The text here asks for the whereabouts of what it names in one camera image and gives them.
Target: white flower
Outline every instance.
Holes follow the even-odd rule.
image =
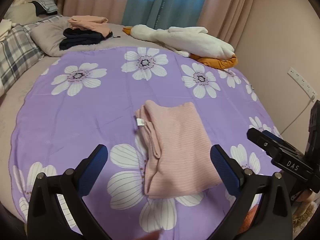
[[[282,139],[281,134],[279,133],[277,127],[273,126],[273,134]]]
[[[241,84],[241,79],[238,78],[238,76],[236,75],[236,73],[234,73],[232,70],[230,69],[224,69],[224,70],[220,70],[218,69],[218,73],[220,75],[220,78],[227,78],[227,84],[229,87],[231,88],[235,88],[236,87],[236,83],[239,85]]]
[[[261,194],[256,194],[256,195],[254,195],[254,198],[253,198],[253,201],[252,201],[252,204],[251,204],[250,209],[252,209],[252,208],[258,203],[259,195],[261,195]],[[227,190],[225,191],[225,197],[226,197],[227,200],[229,200],[229,202],[230,202],[230,207],[231,207],[231,206],[233,205],[233,203],[236,201],[236,197],[230,195]]]
[[[51,94],[58,95],[62,91],[68,89],[68,96],[75,96],[80,92],[83,86],[88,88],[96,88],[101,85],[101,81],[97,78],[103,77],[107,74],[106,68],[95,69],[98,67],[97,63],[83,63],[81,66],[67,66],[64,69],[66,74],[59,75],[54,78],[51,85],[57,85]]]
[[[57,65],[59,63],[60,59],[58,59],[57,61],[55,61],[54,63],[52,63],[51,65],[54,66],[54,65]],[[44,76],[44,75],[47,75],[49,71],[49,68],[47,68],[42,74],[41,76]]]
[[[246,80],[245,78],[242,78],[247,84],[245,85],[245,88],[247,90],[248,94],[251,94],[251,98],[253,101],[257,101],[258,97],[257,94],[254,92],[254,89],[252,87],[252,85],[249,83],[248,80]]]
[[[249,117],[249,119],[250,119],[250,122],[252,123],[249,125],[249,128],[255,128],[260,132],[264,130],[268,130],[269,132],[271,132],[271,128],[268,127],[266,124],[262,124],[259,117],[256,116],[254,119],[252,117]]]
[[[17,166],[13,166],[13,176],[16,181],[18,190],[20,193],[22,193],[24,196],[20,198],[19,200],[19,206],[22,211],[22,213],[25,216],[25,219],[27,221],[28,219],[28,210],[29,210],[29,201],[32,193],[32,188],[36,180],[36,176],[43,172],[47,176],[55,176],[57,175],[56,168],[52,165],[48,165],[46,167],[43,167],[40,162],[33,163],[30,167],[28,178],[27,178],[27,184],[25,183],[25,179],[23,176],[23,173],[21,170],[17,168]],[[74,221],[71,212],[66,204],[66,201],[64,200],[63,195],[57,194],[61,209],[63,211],[63,214],[65,215],[65,218],[69,224],[69,226],[72,228],[76,225],[76,222]]]
[[[260,161],[254,152],[250,154],[249,161],[247,151],[242,144],[238,144],[238,147],[231,146],[230,152],[232,158],[235,159],[243,169],[249,168],[255,174],[259,174]]]
[[[181,65],[182,70],[188,76],[182,76],[182,80],[184,81],[184,85],[187,88],[194,87],[193,94],[197,98],[203,98],[205,96],[205,91],[207,90],[209,96],[212,98],[217,97],[217,93],[215,91],[220,91],[219,85],[215,82],[216,78],[212,74],[212,72],[205,72],[204,66],[197,63],[192,63],[192,68],[187,65]]]
[[[128,62],[122,65],[122,72],[127,73],[138,70],[132,75],[135,80],[141,80],[143,78],[149,80],[152,76],[151,72],[159,77],[167,75],[165,68],[159,66],[168,63],[166,54],[156,56],[160,50],[153,48],[148,49],[148,51],[147,48],[137,48],[137,51],[138,53],[135,51],[127,51],[124,54],[124,58]]]
[[[136,148],[129,144],[115,145],[110,151],[111,161],[126,169],[113,175],[107,186],[111,195],[110,206],[113,209],[125,210],[137,205],[143,198],[147,203],[141,210],[139,224],[145,232],[158,229],[170,230],[177,222],[175,200],[184,206],[198,205],[204,194],[188,195],[168,199],[148,199],[143,193],[144,169],[147,162],[147,151],[138,135],[135,137]]]

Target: purple floral sheet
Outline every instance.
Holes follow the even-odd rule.
[[[213,145],[220,144],[256,174],[278,170],[246,138],[250,127],[280,135],[237,69],[212,69],[153,48],[69,52],[37,79],[17,116],[9,168],[21,216],[27,221],[39,172],[62,174],[104,144],[108,161],[84,202],[114,240],[135,239],[159,228],[163,239],[207,239],[235,197],[223,184],[170,199],[143,194],[147,154],[134,112],[148,99],[168,107],[193,102]],[[70,227],[79,232],[63,195],[58,198]],[[258,201],[256,195],[252,206]]]

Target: electrical outlet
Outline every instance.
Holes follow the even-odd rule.
[[[307,93],[307,95],[312,98],[312,96],[317,97],[317,93],[310,86],[310,84],[301,76],[294,68],[290,68],[288,71],[289,76],[291,76],[299,86]]]

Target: clothing tag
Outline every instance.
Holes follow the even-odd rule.
[[[144,120],[141,118],[137,118],[137,125],[138,126],[144,126]]]

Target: pink striped cloth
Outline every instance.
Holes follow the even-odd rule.
[[[148,100],[136,117],[148,148],[144,192],[149,198],[192,195],[220,184],[212,146],[193,103],[158,106]]]

